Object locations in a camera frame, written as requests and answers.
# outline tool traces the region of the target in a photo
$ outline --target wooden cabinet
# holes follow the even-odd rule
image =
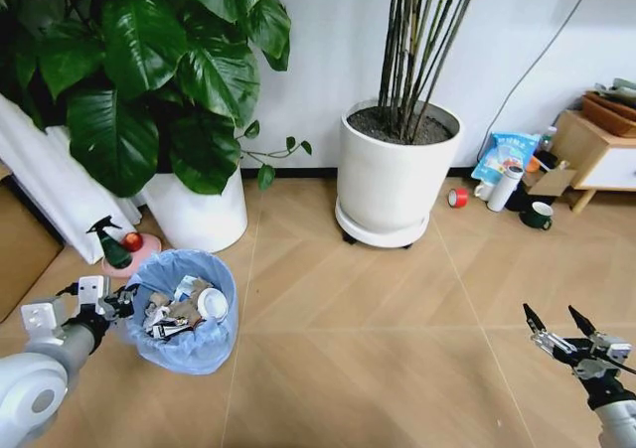
[[[586,190],[573,207],[580,213],[596,191],[636,192],[636,138],[620,138],[566,111],[556,123],[553,153],[576,169],[572,186]]]

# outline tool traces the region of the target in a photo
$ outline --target soil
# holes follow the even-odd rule
[[[431,145],[449,140],[453,134],[438,120],[425,116],[419,124],[415,133],[415,140],[412,142],[402,141],[399,135],[391,132],[390,125],[391,110],[385,107],[369,107],[357,111],[347,118],[349,125],[360,133],[368,137],[375,138],[381,142],[395,143],[397,145]],[[410,125],[408,134],[416,122]]]

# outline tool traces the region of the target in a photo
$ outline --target red tape roll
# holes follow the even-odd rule
[[[448,192],[448,205],[452,208],[463,208],[468,204],[468,190],[454,188]]]

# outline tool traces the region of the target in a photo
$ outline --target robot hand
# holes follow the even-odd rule
[[[21,446],[46,431],[110,324],[133,314],[135,290],[110,293],[109,278],[88,276],[54,298],[21,307],[29,342],[23,354],[0,360],[3,447]],[[64,293],[78,297],[75,316],[68,320]]]
[[[563,338],[548,332],[539,316],[524,304],[531,340],[557,361],[572,368],[587,391],[587,405],[598,415],[603,448],[636,448],[636,395],[617,380],[632,350],[622,339],[602,334],[572,306],[569,312],[585,338]]]

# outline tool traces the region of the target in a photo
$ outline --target green mug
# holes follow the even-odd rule
[[[519,214],[519,218],[526,226],[548,230],[553,226],[554,213],[545,203],[534,202],[529,209]]]

